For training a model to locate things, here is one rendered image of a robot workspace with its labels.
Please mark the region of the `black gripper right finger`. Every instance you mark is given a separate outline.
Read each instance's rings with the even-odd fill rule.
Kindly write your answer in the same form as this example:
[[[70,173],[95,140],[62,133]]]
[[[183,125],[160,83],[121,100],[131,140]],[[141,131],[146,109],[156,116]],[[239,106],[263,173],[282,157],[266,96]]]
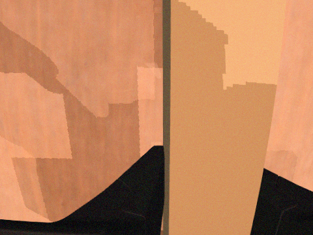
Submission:
[[[250,235],[313,235],[313,191],[264,169]]]

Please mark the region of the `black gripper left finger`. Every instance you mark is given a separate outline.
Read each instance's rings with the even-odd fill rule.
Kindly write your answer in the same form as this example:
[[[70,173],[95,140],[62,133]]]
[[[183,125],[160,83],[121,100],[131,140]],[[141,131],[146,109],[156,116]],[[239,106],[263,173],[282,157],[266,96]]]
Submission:
[[[102,193],[57,222],[0,219],[0,235],[160,235],[164,146],[152,146]]]

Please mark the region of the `long wooden rail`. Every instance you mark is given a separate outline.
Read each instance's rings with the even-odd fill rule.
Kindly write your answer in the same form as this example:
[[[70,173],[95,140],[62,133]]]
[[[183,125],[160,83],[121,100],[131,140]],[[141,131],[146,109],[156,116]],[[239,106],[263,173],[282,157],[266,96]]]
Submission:
[[[162,0],[162,235],[250,235],[286,0]]]

